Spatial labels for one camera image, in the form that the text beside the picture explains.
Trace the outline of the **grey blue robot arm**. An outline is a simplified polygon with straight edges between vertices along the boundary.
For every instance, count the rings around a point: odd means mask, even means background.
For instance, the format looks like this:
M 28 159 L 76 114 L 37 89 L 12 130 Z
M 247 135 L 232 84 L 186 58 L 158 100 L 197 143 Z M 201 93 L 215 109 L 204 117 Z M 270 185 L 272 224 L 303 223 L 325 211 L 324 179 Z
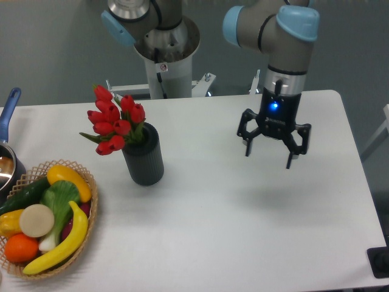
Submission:
M 181 1 L 108 1 L 102 23 L 121 45 L 143 58 L 152 99 L 193 96 L 192 56 L 197 25 Z M 295 159 L 308 150 L 311 126 L 296 123 L 320 15 L 308 1 L 258 1 L 224 17 L 225 40 L 269 57 L 258 112 L 243 112 L 237 134 L 250 147 L 259 135 L 281 140 Z

